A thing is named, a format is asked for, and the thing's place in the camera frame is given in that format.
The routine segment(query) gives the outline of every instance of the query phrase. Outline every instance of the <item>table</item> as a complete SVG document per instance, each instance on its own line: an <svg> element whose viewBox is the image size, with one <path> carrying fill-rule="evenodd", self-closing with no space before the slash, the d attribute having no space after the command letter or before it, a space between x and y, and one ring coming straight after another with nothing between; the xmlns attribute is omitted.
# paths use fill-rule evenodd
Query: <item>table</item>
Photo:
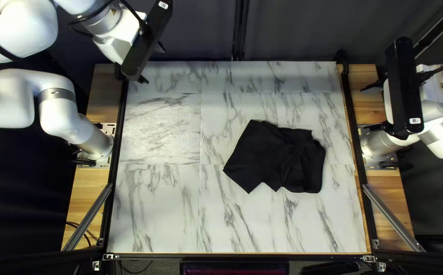
<svg viewBox="0 0 443 275"><path fill-rule="evenodd" d="M114 67L112 65L97 65L95 68L87 113L87 116L94 122L116 121L115 116L117 114L121 82L114 80L113 73ZM366 95L358 92L360 88L374 82L376 79L377 74L374 65L350 65L350 83L354 96L357 123L359 124L371 124L384 120L383 102L380 99L380 95ZM108 179L107 171L106 169L77 170L67 217L68 221L78 223L82 220L97 195L106 185ZM368 172L368 181L401 222L412 231L399 172L371 171ZM90 233L88 235L91 237L99 235L100 215L101 213L98 214L89 227ZM383 216L375 213L375 217L378 236L383 246L387 249L406 249L406 245L401 242L399 236L390 227L389 223L383 219ZM64 243L66 243L72 231L72 227L66 228ZM85 247L87 247L87 243L83 239L77 249Z"/></svg>

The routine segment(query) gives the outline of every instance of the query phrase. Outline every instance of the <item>black cloth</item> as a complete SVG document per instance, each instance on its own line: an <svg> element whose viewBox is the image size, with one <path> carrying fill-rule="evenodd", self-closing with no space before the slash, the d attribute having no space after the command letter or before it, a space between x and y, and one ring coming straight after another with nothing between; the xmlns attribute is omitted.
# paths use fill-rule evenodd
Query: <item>black cloth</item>
<svg viewBox="0 0 443 275"><path fill-rule="evenodd" d="M291 192L318 193L325 154L310 130L251 120L223 172L247 193L261 182L274 191L282 186Z"/></svg>

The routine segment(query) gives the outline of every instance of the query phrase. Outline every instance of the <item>marble surface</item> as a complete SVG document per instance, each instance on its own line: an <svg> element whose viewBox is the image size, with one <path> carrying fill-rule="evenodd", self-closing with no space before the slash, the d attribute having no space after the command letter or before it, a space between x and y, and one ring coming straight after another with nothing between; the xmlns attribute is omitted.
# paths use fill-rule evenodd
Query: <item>marble surface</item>
<svg viewBox="0 0 443 275"><path fill-rule="evenodd" d="M274 62L276 92L340 92L335 62Z"/></svg>
<svg viewBox="0 0 443 275"><path fill-rule="evenodd" d="M354 163L341 93L280 93L276 108L279 127L312 130L325 147L325 163Z"/></svg>
<svg viewBox="0 0 443 275"><path fill-rule="evenodd" d="M363 253L363 218L333 62L149 63L131 83L108 251ZM318 194L247 194L223 172L250 119L327 150Z"/></svg>
<svg viewBox="0 0 443 275"><path fill-rule="evenodd" d="M277 123L272 93L218 92L201 98L201 163L225 164L250 119Z"/></svg>

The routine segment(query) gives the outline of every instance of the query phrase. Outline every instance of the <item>barcode label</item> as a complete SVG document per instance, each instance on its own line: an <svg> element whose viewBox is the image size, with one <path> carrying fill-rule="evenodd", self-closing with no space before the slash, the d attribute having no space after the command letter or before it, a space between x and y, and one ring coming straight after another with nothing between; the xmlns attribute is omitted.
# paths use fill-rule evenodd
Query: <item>barcode label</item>
<svg viewBox="0 0 443 275"><path fill-rule="evenodd" d="M420 119L420 117L410 118L409 122L410 122L410 124L420 124L422 122L422 120Z"/></svg>
<svg viewBox="0 0 443 275"><path fill-rule="evenodd" d="M163 8L163 9L167 9L169 7L169 5L164 3L164 2L162 2L162 1L160 1L159 2L159 7Z"/></svg>

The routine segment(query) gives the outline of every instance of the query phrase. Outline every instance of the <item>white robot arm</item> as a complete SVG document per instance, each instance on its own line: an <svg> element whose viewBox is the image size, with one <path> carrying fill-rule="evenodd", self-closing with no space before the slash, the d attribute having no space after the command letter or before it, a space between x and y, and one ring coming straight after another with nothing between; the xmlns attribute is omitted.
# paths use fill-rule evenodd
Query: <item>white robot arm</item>
<svg viewBox="0 0 443 275"><path fill-rule="evenodd" d="M417 72L432 71L440 66L419 65ZM384 108L389 123L393 123L393 112L389 94L388 80L384 82ZM384 161L386 156L417 141L425 145L438 158L443 159L443 71L432 76L420 86L424 129L410 134L406 140L397 139L385 131L373 131L361 137L362 152L367 159Z"/></svg>
<svg viewBox="0 0 443 275"><path fill-rule="evenodd" d="M104 55L124 65L122 72L138 80L172 16L172 0L157 0L149 20L125 0L56 0L76 20L69 26L89 36ZM20 60L50 47L57 38L56 6L50 0L0 1L0 63ZM82 24L89 33L74 26Z"/></svg>
<svg viewBox="0 0 443 275"><path fill-rule="evenodd" d="M40 124L82 149L89 159L105 158L112 150L106 134L77 112L74 85L61 75L20 69L0 71L0 128L26 128L35 118L38 98Z"/></svg>

